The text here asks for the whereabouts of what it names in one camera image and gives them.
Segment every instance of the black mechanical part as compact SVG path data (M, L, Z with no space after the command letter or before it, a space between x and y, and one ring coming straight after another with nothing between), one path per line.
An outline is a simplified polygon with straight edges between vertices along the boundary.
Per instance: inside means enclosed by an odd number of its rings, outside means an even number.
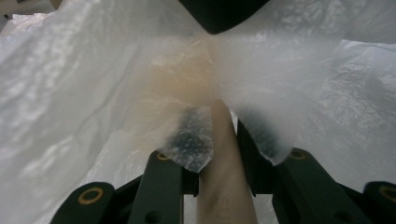
M113 210L115 195L113 186L107 183L94 182L84 185L70 194L51 223L108 223L115 212Z
M295 148L276 171L277 181L298 209L297 223L371 223L308 152ZM274 194L284 196L285 191Z
M128 223L182 223L182 175L181 166L151 153Z
M280 224L396 223L396 185L371 182L359 193L336 183L302 149L274 167L241 122L237 137L251 191L273 194ZM107 183L76 189L51 223L182 223L183 195L196 196L198 181L198 174L154 151L142 176L117 190Z
M260 155L248 130L240 120L237 126L237 140L245 175L253 196L272 194L276 177L275 168L271 162Z
M269 0L179 0L204 29L212 34L245 21Z

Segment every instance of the crumpled plastic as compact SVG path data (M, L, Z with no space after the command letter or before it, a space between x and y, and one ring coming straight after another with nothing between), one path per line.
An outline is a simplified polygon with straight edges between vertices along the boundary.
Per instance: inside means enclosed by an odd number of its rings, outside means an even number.
M42 26L0 37L2 222L48 223L78 186L141 175L185 111L217 97L274 164L296 146L353 189L396 182L394 8L277 0L209 36L176 1L74 0ZM179 80L205 88L150 91ZM276 222L270 200L255 202L261 222ZM186 223L193 210L189 198Z

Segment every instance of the screw hole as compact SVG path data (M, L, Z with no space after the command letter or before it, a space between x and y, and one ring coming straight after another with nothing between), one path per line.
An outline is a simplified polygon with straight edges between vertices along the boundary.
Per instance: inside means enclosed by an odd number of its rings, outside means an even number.
M102 198L103 194L104 192L101 188L90 188L79 195L78 202L84 205L96 203Z
M334 213L334 217L343 223L353 223L353 217L344 211L337 211Z
M158 153L157 154L157 158L158 158L158 160L160 160L160 161L167 161L167 160L169 160L169 158L167 158L165 155L163 155L162 153Z
M379 192L386 199L396 203L396 188L391 188L388 186L381 186L381 188L379 188Z
M146 223L158 223L161 220L161 212L159 211L151 211L146 214L145 221Z
M295 160L305 160L305 158L306 158L306 156L305 156L305 154L303 153L303 152L301 152L301 151L296 151L296 150L293 150L290 154L289 154L289 157L291 157L291 158L293 158L293 159L295 159Z

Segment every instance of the black bracket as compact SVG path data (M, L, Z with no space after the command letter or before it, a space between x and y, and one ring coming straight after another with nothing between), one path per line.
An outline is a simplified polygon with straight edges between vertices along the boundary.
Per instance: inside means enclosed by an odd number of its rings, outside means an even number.
M273 194L280 224L396 223L396 185L371 182L359 193L336 183L302 149L274 167L241 122L237 137L251 192ZM76 189L51 223L182 223L183 195L198 195L198 181L198 174L154 151L145 173L119 189L107 183Z

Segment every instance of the translucent plastic film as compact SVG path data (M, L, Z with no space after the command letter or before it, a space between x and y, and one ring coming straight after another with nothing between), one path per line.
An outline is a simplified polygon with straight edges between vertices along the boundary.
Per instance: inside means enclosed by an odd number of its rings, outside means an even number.
M207 107L217 98L273 164L297 146L353 189L396 182L395 7L274 0L210 36L178 1L73 0L41 26L7 30L2 222L48 223L73 189L118 188L155 149L199 171L211 158Z

